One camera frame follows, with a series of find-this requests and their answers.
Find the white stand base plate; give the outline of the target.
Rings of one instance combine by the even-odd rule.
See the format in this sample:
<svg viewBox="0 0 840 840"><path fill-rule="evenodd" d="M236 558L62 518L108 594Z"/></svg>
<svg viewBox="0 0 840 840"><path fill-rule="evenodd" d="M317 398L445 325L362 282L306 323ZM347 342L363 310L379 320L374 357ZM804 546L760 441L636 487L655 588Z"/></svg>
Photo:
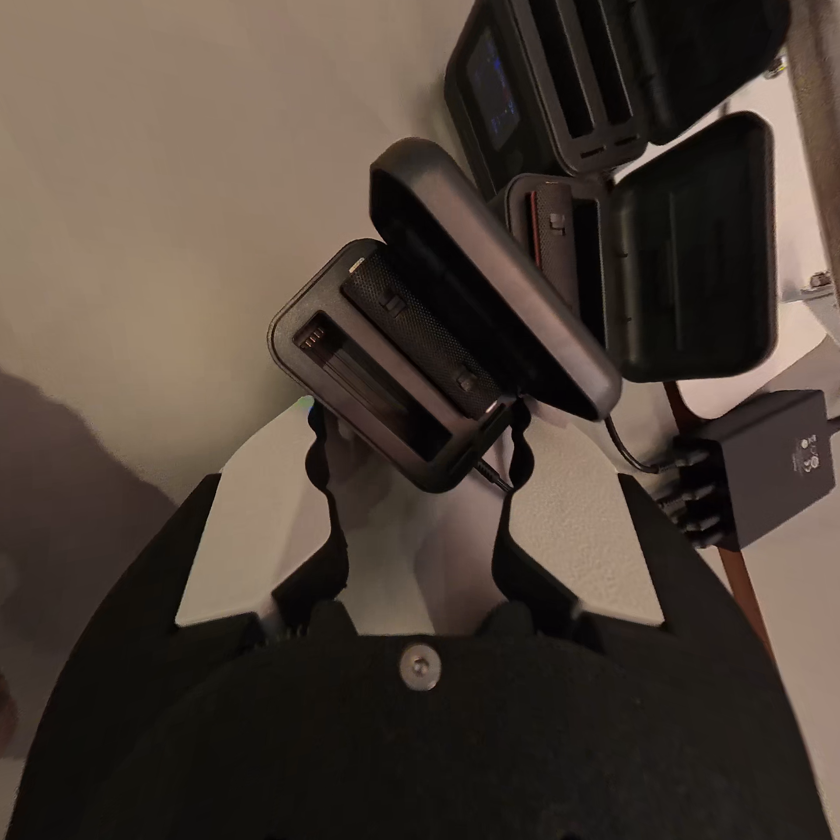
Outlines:
<svg viewBox="0 0 840 840"><path fill-rule="evenodd" d="M839 316L834 295L806 306L826 330L826 337L772 382L774 390L821 390L829 417L839 415Z"/></svg>

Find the black charging hub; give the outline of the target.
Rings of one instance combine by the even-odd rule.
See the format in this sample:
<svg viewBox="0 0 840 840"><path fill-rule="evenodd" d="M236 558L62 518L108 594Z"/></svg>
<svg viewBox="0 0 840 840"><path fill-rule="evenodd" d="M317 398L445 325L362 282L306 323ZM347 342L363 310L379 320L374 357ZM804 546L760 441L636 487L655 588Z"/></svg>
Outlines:
<svg viewBox="0 0 840 840"><path fill-rule="evenodd" d="M821 390L759 394L675 439L657 503L696 548L743 550L834 489L837 433Z"/></svg>

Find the black battery charging case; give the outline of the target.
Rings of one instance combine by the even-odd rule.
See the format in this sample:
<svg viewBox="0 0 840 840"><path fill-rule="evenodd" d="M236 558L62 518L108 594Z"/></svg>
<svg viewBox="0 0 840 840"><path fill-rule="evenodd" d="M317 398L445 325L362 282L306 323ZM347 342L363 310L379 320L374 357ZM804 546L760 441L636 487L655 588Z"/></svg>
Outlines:
<svg viewBox="0 0 840 840"><path fill-rule="evenodd" d="M491 210L556 287L561 211L584 325L630 382L740 375L778 340L774 138L754 112L711 122L625 175L522 173Z"/></svg>
<svg viewBox="0 0 840 840"><path fill-rule="evenodd" d="M601 177L676 140L762 75L783 1L478 1L444 99L480 193Z"/></svg>
<svg viewBox="0 0 840 840"><path fill-rule="evenodd" d="M592 422L613 410L616 366L445 149L393 143L371 164L369 207L381 239L356 239L332 257L276 315L269 349L415 487L454 489L523 397ZM463 415L342 294L353 264L379 249L499 384L487 420Z"/></svg>

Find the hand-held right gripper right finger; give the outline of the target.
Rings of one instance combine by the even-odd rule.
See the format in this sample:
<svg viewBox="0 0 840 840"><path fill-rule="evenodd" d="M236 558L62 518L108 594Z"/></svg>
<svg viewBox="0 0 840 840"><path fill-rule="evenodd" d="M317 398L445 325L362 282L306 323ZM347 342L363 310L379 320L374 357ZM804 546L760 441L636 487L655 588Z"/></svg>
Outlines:
<svg viewBox="0 0 840 840"><path fill-rule="evenodd" d="M657 627L655 593L619 475L577 426L523 400L511 414L510 494L502 504L492 579L536 627L584 614Z"/></svg>

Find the black battery orange rim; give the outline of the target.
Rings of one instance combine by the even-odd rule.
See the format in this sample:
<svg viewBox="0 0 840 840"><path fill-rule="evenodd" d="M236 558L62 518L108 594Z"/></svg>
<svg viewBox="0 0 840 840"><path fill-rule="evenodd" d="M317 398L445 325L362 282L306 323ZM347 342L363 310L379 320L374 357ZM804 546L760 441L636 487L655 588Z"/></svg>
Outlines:
<svg viewBox="0 0 840 840"><path fill-rule="evenodd" d="M571 189L542 182L524 200L531 257L565 305L581 313Z"/></svg>
<svg viewBox="0 0 840 840"><path fill-rule="evenodd" d="M410 290L384 250L353 264L341 291L463 415L484 421L498 408L494 377Z"/></svg>

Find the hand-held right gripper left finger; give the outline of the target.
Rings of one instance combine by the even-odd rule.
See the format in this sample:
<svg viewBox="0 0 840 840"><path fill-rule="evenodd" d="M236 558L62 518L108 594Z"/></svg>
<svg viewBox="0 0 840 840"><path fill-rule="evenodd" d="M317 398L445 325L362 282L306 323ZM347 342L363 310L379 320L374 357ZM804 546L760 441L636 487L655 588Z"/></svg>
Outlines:
<svg viewBox="0 0 840 840"><path fill-rule="evenodd" d="M253 614L266 629L305 627L344 590L349 552L329 488L322 406L300 399L234 453L175 616L191 627Z"/></svg>

